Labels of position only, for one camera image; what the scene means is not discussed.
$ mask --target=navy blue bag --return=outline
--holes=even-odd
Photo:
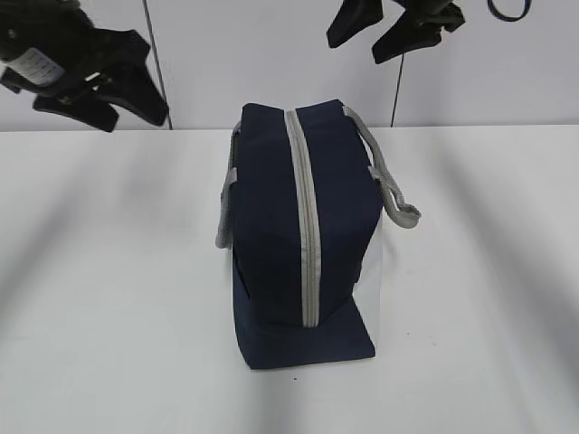
[[[252,369],[374,357],[352,293],[382,207],[404,228],[421,216],[353,110],[243,108],[216,244],[233,248],[235,330]]]

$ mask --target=label on clamp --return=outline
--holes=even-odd
[[[29,48],[18,59],[14,59],[6,65],[31,83],[42,88],[50,86],[66,72],[61,65],[35,48]]]

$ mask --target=white table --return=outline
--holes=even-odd
[[[229,132],[0,135],[0,432],[579,430],[579,127],[377,129],[378,356],[252,373],[214,247]]]

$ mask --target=gray zipper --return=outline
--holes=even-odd
[[[287,112],[285,121],[298,193],[302,320],[304,327],[313,328],[319,323],[319,281],[322,265],[316,190],[308,143],[299,123],[298,113],[295,110]]]

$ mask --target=bag handle loop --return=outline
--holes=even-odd
[[[234,165],[241,132],[242,122],[240,121],[232,132],[227,176],[225,176],[225,182],[223,183],[223,189],[221,191],[221,216],[219,218],[217,237],[215,238],[215,246],[217,246],[218,249],[230,249],[233,245],[232,201],[230,191],[232,185],[237,182],[237,167]]]
[[[384,156],[375,137],[365,125],[364,121],[350,107],[344,106],[344,114],[354,121],[358,133],[370,147],[374,159],[374,166],[368,167],[368,170],[372,177],[380,184],[386,214],[401,228],[411,229],[415,227],[422,215],[420,211],[404,200],[404,195],[400,187],[392,175],[390,175],[388,167],[386,167]]]

